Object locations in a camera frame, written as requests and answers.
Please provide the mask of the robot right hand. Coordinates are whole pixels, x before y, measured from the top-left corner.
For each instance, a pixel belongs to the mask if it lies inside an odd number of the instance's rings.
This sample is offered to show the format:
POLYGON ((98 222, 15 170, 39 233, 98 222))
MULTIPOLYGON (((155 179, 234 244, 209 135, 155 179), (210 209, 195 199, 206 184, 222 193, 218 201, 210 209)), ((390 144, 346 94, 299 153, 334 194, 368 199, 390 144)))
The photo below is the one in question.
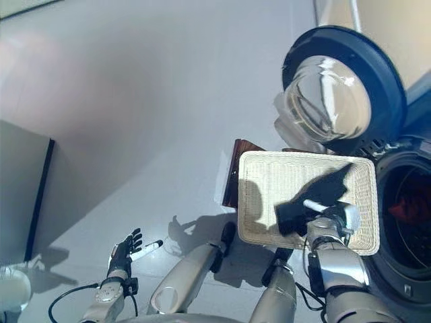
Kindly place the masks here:
POLYGON ((360 213, 355 205, 337 201, 334 205, 324 206, 312 200, 306 199, 303 205, 325 217, 336 215, 343 220, 343 227, 357 231, 360 227, 360 213))

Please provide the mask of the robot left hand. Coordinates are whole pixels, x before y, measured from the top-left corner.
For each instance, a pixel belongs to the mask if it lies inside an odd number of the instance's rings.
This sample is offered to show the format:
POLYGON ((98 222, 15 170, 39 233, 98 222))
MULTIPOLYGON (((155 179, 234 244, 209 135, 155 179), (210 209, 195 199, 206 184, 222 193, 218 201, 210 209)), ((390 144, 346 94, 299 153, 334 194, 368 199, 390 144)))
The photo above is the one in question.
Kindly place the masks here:
POLYGON ((131 278, 132 262, 147 256, 163 245, 162 240, 143 244, 143 234, 140 228, 134 229, 122 242, 115 244, 108 261, 107 278, 131 278))

